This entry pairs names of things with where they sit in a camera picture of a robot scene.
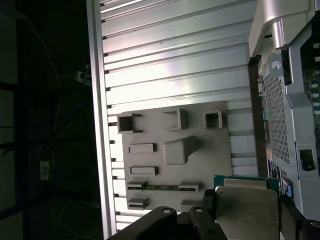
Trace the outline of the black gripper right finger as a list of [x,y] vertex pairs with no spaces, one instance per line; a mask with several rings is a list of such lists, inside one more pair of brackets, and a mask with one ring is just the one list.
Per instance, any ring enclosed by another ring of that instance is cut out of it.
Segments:
[[305,218],[291,199],[279,200],[279,222],[285,240],[320,239],[320,222]]

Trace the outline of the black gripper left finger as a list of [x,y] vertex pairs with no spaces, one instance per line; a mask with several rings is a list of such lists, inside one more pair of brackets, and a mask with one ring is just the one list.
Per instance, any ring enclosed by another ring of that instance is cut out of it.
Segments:
[[160,206],[109,237],[110,240],[225,240],[215,220],[215,191],[204,192],[201,205],[177,213]]

